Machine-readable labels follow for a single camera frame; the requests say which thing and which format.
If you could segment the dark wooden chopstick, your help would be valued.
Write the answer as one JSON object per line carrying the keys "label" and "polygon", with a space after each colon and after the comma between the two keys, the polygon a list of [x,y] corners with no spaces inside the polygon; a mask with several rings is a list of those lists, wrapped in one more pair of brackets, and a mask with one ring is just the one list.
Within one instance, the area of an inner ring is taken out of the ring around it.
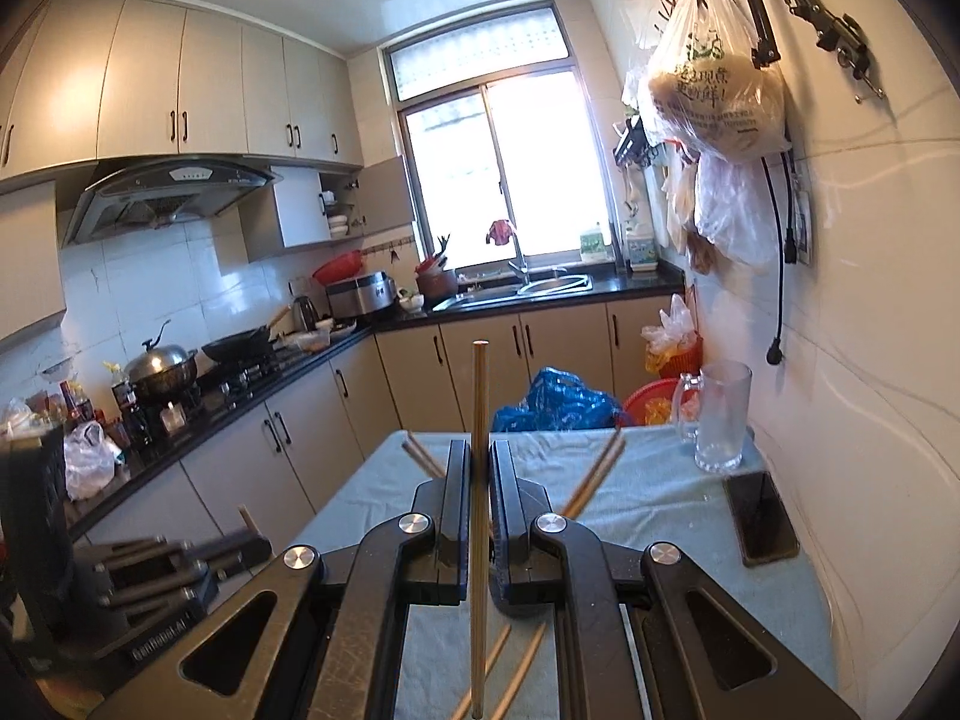
{"label": "dark wooden chopstick", "polygon": [[482,718],[487,655],[488,572],[488,341],[472,343],[473,418],[470,477],[470,717]]}

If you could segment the steel kitchen sink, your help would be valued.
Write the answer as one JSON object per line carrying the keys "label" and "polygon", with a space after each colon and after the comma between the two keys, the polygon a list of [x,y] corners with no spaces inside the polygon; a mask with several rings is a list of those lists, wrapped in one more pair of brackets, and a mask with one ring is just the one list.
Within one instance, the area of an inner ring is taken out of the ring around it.
{"label": "steel kitchen sink", "polygon": [[449,312],[449,310],[485,309],[495,305],[534,301],[534,299],[551,298],[551,296],[587,293],[592,286],[594,281],[589,275],[562,275],[548,278],[548,280],[531,281],[523,286],[475,289],[440,302],[436,310]]}

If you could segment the black smartphone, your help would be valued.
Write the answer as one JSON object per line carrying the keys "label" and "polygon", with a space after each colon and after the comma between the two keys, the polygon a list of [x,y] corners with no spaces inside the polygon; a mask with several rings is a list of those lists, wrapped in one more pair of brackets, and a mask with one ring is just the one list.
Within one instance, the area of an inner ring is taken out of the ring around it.
{"label": "black smartphone", "polygon": [[722,486],[745,567],[799,556],[799,539],[770,473],[728,476]]}

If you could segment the red plastic basket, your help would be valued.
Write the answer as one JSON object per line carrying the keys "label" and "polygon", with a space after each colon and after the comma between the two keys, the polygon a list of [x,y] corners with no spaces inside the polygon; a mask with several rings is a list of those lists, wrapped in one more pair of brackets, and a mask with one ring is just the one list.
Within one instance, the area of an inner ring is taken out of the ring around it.
{"label": "red plastic basket", "polygon": [[[622,427],[662,426],[674,421],[674,394],[680,379],[661,379],[647,383],[631,394],[622,405],[617,424]],[[686,421],[697,421],[700,414],[700,395],[688,390],[680,397],[680,416]]]}

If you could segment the blue plastic bag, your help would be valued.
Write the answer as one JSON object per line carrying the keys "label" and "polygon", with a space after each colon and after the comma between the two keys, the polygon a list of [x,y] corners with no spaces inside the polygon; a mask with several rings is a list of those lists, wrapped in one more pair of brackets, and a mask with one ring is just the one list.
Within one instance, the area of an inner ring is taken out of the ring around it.
{"label": "blue plastic bag", "polygon": [[573,433],[622,424],[622,405],[613,395],[587,387],[583,379],[544,367],[519,405],[494,413],[494,433]]}

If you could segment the clear glass beer mug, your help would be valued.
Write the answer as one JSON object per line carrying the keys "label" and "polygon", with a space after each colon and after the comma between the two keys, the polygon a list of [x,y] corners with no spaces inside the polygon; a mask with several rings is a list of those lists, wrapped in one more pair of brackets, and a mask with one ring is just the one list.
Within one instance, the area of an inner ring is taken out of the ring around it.
{"label": "clear glass beer mug", "polygon": [[672,422],[680,442],[693,447],[695,465],[727,473],[740,465],[747,437],[752,369],[739,361],[708,362],[682,374],[672,397]]}

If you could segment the steel lidded wok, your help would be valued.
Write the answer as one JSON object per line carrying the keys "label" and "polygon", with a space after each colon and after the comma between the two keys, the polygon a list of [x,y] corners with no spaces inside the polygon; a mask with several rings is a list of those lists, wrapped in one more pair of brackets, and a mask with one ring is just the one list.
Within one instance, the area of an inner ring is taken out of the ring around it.
{"label": "steel lidded wok", "polygon": [[170,323],[161,323],[156,337],[142,343],[143,353],[125,366],[125,378],[139,400],[175,397],[197,378],[197,351],[163,343],[164,330]]}

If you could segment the red waste bin with bags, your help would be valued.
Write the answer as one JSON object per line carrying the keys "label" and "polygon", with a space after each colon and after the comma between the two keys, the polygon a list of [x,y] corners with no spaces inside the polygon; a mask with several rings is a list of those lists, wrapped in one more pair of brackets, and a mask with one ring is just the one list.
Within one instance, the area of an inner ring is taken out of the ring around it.
{"label": "red waste bin with bags", "polygon": [[703,364],[703,340],[692,310],[679,294],[670,298],[667,309],[659,310],[658,325],[641,328],[646,341],[647,372],[659,379],[678,379],[696,374]]}

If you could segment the black frying pan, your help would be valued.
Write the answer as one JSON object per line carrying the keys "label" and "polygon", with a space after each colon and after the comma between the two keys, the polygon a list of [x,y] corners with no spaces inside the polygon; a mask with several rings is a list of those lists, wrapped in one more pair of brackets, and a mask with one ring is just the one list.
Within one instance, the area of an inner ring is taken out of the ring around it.
{"label": "black frying pan", "polygon": [[288,314],[290,307],[284,305],[265,325],[205,343],[203,354],[217,364],[268,358],[274,352],[272,330]]}

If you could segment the silver rice cooker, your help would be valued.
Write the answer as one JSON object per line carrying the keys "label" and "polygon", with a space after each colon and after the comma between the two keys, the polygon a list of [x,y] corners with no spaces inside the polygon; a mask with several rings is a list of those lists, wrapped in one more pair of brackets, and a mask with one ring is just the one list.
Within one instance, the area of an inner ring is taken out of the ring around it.
{"label": "silver rice cooker", "polygon": [[355,320],[389,309],[397,301],[397,288],[386,271],[377,270],[329,284],[325,296],[334,319]]}

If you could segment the dark utensil crock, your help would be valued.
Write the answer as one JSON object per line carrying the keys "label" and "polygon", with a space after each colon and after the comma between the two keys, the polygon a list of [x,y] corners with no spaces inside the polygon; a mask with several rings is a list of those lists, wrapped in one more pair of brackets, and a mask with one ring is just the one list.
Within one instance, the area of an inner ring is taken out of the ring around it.
{"label": "dark utensil crock", "polygon": [[436,305],[454,298],[459,291],[457,273],[448,267],[448,250],[451,236],[439,236],[439,249],[415,267],[416,288],[427,304]]}

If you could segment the red colander bowl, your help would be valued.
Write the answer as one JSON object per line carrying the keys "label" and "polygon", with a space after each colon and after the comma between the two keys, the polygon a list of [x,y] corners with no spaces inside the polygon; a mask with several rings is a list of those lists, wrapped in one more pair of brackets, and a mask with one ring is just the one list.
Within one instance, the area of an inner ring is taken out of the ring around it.
{"label": "red colander bowl", "polygon": [[325,262],[313,273],[313,280],[320,286],[331,286],[337,281],[356,277],[363,268],[363,254],[358,249],[348,250]]}

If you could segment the steel faucet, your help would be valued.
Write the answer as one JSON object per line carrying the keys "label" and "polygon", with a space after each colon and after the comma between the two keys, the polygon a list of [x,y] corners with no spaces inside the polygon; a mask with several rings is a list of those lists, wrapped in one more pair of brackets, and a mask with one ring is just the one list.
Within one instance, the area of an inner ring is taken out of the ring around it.
{"label": "steel faucet", "polygon": [[523,252],[523,246],[519,242],[519,232],[517,232],[516,224],[511,220],[506,220],[506,218],[494,221],[490,224],[487,234],[485,234],[485,242],[488,245],[494,245],[494,247],[501,247],[501,249],[511,247],[512,257],[506,260],[506,265],[511,268],[512,273],[521,280],[521,283],[527,284],[529,282],[529,266]]}

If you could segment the range hood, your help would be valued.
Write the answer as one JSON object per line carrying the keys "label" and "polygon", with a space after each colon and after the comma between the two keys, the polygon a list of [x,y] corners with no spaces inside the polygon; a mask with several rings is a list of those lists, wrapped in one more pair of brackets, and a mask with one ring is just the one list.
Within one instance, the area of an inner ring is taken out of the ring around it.
{"label": "range hood", "polygon": [[139,161],[83,190],[65,227],[64,244],[215,218],[276,180],[268,169],[215,156]]}

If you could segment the large hanging plastic bag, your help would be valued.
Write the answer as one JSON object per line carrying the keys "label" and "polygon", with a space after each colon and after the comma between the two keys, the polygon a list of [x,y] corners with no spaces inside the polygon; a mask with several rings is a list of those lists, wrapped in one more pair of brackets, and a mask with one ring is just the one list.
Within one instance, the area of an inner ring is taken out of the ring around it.
{"label": "large hanging plastic bag", "polygon": [[734,0],[677,0],[641,75],[647,136],[734,164],[788,149],[782,76],[755,65],[756,42]]}

